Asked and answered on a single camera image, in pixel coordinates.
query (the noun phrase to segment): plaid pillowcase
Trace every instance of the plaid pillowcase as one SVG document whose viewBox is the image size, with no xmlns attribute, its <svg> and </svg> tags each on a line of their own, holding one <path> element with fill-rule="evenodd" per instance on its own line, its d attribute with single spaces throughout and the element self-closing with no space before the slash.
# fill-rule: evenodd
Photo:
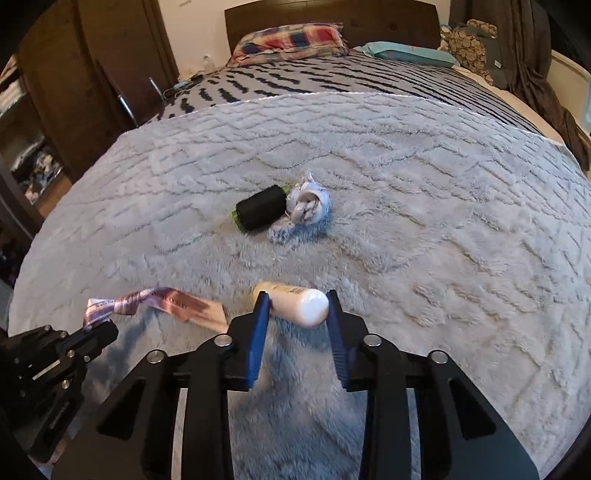
<svg viewBox="0 0 591 480">
<path fill-rule="evenodd" d="M 342 29 L 342 24 L 304 23 L 249 33 L 236 45 L 226 66 L 347 55 L 349 49 L 340 36 Z"/>
</svg>

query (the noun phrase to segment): striped bedspread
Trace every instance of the striped bedspread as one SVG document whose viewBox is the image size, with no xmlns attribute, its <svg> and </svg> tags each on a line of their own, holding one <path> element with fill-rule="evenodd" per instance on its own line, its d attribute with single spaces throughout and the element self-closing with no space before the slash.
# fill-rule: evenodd
<svg viewBox="0 0 591 480">
<path fill-rule="evenodd" d="M 351 51 L 346 57 L 282 61 L 224 69 L 172 100 L 158 119 L 220 103 L 286 93 L 384 92 L 439 100 L 539 134 L 502 99 L 447 67 L 376 60 Z"/>
</svg>

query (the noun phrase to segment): wardrobe door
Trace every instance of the wardrobe door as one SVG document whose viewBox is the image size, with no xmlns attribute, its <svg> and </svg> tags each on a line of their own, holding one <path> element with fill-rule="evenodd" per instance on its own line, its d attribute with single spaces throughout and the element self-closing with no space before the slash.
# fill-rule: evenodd
<svg viewBox="0 0 591 480">
<path fill-rule="evenodd" d="M 19 46 L 18 61 L 43 128 L 74 182 L 124 130 L 88 54 L 76 0 L 57 0 L 39 17 Z"/>
<path fill-rule="evenodd" d="M 160 91 L 178 75 L 152 0 L 77 0 L 90 56 L 99 74 L 128 104 L 138 124 L 162 108 Z"/>
</svg>

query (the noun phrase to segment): bottle label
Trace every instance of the bottle label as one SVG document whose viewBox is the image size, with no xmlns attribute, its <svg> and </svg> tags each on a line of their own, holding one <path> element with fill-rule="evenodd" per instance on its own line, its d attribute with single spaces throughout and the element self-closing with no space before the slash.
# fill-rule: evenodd
<svg viewBox="0 0 591 480">
<path fill-rule="evenodd" d="M 308 290 L 307 288 L 303 287 L 294 287 L 293 285 L 273 285 L 271 287 L 272 290 L 281 290 L 287 293 L 301 293 L 304 290 Z"/>
</svg>

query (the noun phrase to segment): teal pillow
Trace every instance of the teal pillow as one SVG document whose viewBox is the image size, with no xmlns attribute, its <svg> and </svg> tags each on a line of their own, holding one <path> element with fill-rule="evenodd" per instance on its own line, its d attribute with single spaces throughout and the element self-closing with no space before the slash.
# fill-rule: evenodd
<svg viewBox="0 0 591 480">
<path fill-rule="evenodd" d="M 421 65 L 435 65 L 452 67 L 459 65 L 458 61 L 448 52 L 433 50 L 432 48 L 413 47 L 401 43 L 376 41 L 366 43 L 363 47 L 355 47 L 368 57 L 382 60 L 400 60 Z"/>
</svg>

